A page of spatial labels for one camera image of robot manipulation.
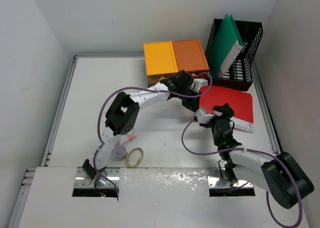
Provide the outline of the red clip file folder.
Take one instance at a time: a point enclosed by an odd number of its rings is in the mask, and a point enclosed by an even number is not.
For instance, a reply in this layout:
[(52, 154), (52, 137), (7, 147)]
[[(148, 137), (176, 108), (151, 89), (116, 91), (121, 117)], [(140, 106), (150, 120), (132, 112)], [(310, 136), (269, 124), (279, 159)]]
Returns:
[(220, 113), (214, 110), (214, 107), (223, 106), (227, 103), (234, 111), (232, 117), (235, 123), (234, 127), (244, 132), (254, 132), (253, 97), (250, 93), (215, 85), (207, 90), (208, 86), (200, 89), (203, 93), (199, 98), (200, 108), (203, 108), (209, 114), (219, 115)]

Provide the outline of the green clip file folder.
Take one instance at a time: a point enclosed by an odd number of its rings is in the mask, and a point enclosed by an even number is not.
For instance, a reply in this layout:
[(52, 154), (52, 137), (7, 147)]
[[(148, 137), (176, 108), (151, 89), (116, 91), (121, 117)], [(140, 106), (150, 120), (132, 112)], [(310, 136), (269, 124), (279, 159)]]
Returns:
[(244, 45), (233, 16), (225, 14), (212, 39), (208, 64), (214, 78), (222, 78), (232, 66)]

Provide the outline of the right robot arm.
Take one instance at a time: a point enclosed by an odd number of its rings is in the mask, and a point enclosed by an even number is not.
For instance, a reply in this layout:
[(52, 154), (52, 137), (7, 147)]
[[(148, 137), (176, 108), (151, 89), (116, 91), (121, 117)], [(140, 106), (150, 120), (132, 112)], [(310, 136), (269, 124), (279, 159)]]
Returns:
[(246, 180), (266, 190), (285, 209), (290, 209), (314, 192), (315, 187), (291, 154), (276, 156), (244, 149), (233, 137), (231, 118), (235, 114), (228, 103), (215, 106), (219, 113), (209, 114), (199, 108), (195, 118), (200, 126), (210, 128), (218, 154), (226, 162), (224, 174), (230, 183)]

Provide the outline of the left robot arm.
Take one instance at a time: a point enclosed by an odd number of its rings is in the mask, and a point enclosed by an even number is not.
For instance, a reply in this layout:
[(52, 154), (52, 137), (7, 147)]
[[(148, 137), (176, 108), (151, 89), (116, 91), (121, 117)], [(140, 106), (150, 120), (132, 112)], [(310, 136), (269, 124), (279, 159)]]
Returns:
[(103, 103), (98, 115), (97, 134), (100, 146), (84, 161), (82, 169), (85, 174), (94, 180), (99, 170), (106, 167), (107, 155), (120, 138), (134, 128), (140, 111), (156, 103), (178, 98), (182, 106), (196, 112), (202, 95), (192, 76), (184, 70), (147, 89), (124, 87), (112, 93)]

